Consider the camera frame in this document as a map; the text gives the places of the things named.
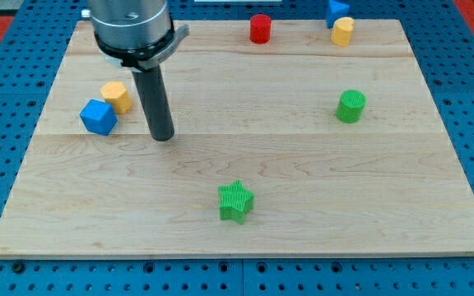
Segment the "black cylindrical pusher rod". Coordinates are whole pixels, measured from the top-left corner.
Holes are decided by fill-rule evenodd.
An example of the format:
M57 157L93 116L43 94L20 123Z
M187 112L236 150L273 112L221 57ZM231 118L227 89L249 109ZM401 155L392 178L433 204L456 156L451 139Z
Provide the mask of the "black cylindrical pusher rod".
M174 136L174 124L160 66L132 75L151 137L156 141L170 140Z

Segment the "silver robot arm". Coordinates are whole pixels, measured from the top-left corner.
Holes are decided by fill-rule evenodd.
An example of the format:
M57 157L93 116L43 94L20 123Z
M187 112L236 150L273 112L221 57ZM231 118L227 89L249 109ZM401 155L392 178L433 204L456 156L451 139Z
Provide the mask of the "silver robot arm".
M168 141L174 123L160 65L189 36L174 26L166 0L87 0L100 51L131 70L151 137Z

